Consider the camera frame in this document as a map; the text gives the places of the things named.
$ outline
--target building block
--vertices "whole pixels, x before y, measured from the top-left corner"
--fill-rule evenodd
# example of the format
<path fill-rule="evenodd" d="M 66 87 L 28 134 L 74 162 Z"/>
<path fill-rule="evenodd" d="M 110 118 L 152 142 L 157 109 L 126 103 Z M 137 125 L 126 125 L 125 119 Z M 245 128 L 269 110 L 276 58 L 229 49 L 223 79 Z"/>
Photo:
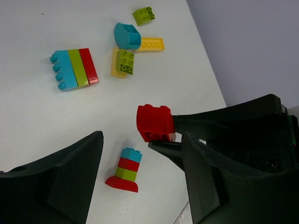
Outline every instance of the building block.
<path fill-rule="evenodd" d="M 133 181 L 128 181 L 121 179 L 117 176 L 111 176 L 106 181 L 105 184 L 112 188 L 117 188 L 121 190 L 128 190 L 132 192 L 138 192 L 138 185 Z"/>
<path fill-rule="evenodd" d="M 141 46 L 134 52 L 159 52 L 164 51 L 164 42 L 162 38 L 143 37 Z"/>
<path fill-rule="evenodd" d="M 67 50 L 55 51 L 50 61 L 54 64 L 53 70 L 57 73 L 56 80 L 60 82 L 58 85 L 60 90 L 66 91 L 78 87 Z"/>
<path fill-rule="evenodd" d="M 114 38 L 120 49 L 137 50 L 141 44 L 140 33 L 135 27 L 120 22 L 114 27 Z"/>
<path fill-rule="evenodd" d="M 121 158 L 125 158 L 140 163 L 142 154 L 140 153 L 140 151 L 137 151 L 133 148 L 124 148 L 121 153 Z"/>
<path fill-rule="evenodd" d="M 139 168 L 139 164 L 138 162 L 132 161 L 132 160 L 128 160 L 126 158 L 120 158 L 120 161 L 118 162 L 118 167 L 120 168 L 124 168 L 127 170 L 131 170 L 131 171 L 138 171 Z"/>
<path fill-rule="evenodd" d="M 153 140 L 175 141 L 175 128 L 171 111 L 167 106 L 138 106 L 137 129 L 145 142 Z"/>
<path fill-rule="evenodd" d="M 116 54 L 116 70 L 132 75 L 133 66 L 134 54 L 127 50 L 120 49 Z"/>
<path fill-rule="evenodd" d="M 117 78 L 125 78 L 127 77 L 127 74 L 121 71 L 116 70 L 116 54 L 119 49 L 113 48 L 112 51 L 112 61 L 111 61 L 111 76 L 117 77 Z"/>
<path fill-rule="evenodd" d="M 89 84 L 99 82 L 97 72 L 95 70 L 93 59 L 88 48 L 79 49 L 79 53 L 82 59 L 82 63 L 85 69 L 86 77 Z"/>
<path fill-rule="evenodd" d="M 133 12 L 133 16 L 138 26 L 155 19 L 155 15 L 153 14 L 151 7 L 140 8 Z"/>
<path fill-rule="evenodd" d="M 82 63 L 79 50 L 78 49 L 68 50 L 68 53 L 76 76 L 78 87 L 87 86 L 89 83 L 88 83 L 88 79 L 85 73 L 85 69 Z"/>
<path fill-rule="evenodd" d="M 125 179 L 125 180 L 128 180 L 128 181 L 133 181 L 134 182 L 136 180 L 137 172 L 117 167 L 116 172 L 115 172 L 115 176 L 117 176 L 121 179 Z"/>

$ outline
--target small green block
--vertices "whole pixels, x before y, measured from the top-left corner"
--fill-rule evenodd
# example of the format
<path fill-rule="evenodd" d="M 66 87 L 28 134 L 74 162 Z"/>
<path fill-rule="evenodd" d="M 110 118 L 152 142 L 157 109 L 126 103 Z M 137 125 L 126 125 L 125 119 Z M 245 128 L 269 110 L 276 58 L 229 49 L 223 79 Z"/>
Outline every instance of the small green block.
<path fill-rule="evenodd" d="M 117 176 L 121 179 L 124 179 L 124 180 L 134 182 L 135 179 L 136 179 L 136 176 L 137 176 L 137 172 L 117 167 L 116 172 L 115 172 L 115 176 Z"/>
<path fill-rule="evenodd" d="M 138 9 L 133 13 L 133 16 L 138 26 L 155 19 L 155 15 L 153 14 L 151 7 Z"/>
<path fill-rule="evenodd" d="M 127 50 L 120 49 L 116 53 L 116 70 L 132 75 L 133 66 L 134 54 Z"/>

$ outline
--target green block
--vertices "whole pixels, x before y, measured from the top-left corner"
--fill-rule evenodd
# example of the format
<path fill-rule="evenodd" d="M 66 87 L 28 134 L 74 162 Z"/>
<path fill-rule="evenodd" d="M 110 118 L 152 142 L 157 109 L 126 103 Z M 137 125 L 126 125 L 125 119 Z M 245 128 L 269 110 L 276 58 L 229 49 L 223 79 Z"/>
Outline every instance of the green block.
<path fill-rule="evenodd" d="M 120 49 L 116 53 L 116 70 L 132 75 L 133 66 L 134 54 L 127 50 Z"/>
<path fill-rule="evenodd" d="M 155 19 L 155 15 L 153 14 L 151 7 L 138 9 L 133 13 L 133 16 L 138 26 Z"/>
<path fill-rule="evenodd" d="M 68 50 L 67 52 L 69 53 L 71 59 L 71 65 L 73 66 L 78 87 L 87 86 L 89 82 L 85 73 L 84 65 L 82 63 L 79 50 L 74 49 L 74 50 Z"/>
<path fill-rule="evenodd" d="M 134 182 L 135 179 L 136 179 L 136 176 L 137 176 L 137 172 L 117 167 L 116 172 L 115 172 L 115 176 L 117 176 L 121 179 L 125 179 L 125 180 L 128 180 L 128 181 L 133 181 Z"/>

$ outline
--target blue block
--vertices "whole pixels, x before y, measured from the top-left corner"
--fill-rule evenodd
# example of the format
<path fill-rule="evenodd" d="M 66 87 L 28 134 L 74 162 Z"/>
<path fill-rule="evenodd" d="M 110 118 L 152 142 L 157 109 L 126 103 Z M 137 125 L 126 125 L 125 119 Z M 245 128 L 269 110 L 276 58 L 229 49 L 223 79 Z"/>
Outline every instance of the blue block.
<path fill-rule="evenodd" d="M 142 154 L 133 148 L 124 148 L 121 153 L 121 158 L 132 160 L 140 163 Z"/>
<path fill-rule="evenodd" d="M 141 45 L 140 33 L 133 25 L 117 23 L 114 28 L 114 38 L 120 49 L 137 50 Z"/>
<path fill-rule="evenodd" d="M 60 90 L 72 90 L 78 87 L 71 59 L 67 50 L 57 50 L 50 57 L 54 64 L 53 70 L 57 73 L 56 80 L 59 81 Z"/>

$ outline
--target white table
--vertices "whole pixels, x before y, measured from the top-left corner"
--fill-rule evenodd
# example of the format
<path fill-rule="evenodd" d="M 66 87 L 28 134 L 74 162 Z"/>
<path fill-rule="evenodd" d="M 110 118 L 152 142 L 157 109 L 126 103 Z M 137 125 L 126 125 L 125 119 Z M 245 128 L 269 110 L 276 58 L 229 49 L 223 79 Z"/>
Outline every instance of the white table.
<path fill-rule="evenodd" d="M 146 6 L 156 19 L 138 27 L 132 13 Z M 142 36 L 162 37 L 165 43 L 164 52 L 136 53 L 134 75 L 124 80 L 110 76 L 117 22 L 133 24 Z M 50 55 L 86 47 L 100 83 L 60 91 Z M 0 170 L 103 131 L 88 224 L 171 224 L 188 201 L 184 173 L 147 148 L 138 133 L 138 105 L 167 105 L 172 114 L 225 106 L 184 0 L 2 0 L 0 78 Z M 143 153 L 139 193 L 104 184 L 114 175 L 124 147 Z"/>

